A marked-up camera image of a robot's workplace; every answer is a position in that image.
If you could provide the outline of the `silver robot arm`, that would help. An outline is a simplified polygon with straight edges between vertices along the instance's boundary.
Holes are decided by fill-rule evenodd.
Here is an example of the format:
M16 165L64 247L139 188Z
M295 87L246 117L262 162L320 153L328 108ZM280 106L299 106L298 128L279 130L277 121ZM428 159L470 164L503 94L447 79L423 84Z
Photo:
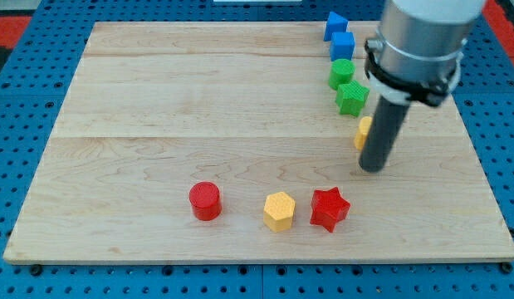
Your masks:
M365 42L365 73L394 105L439 106L461 77L467 36L484 0L389 0Z

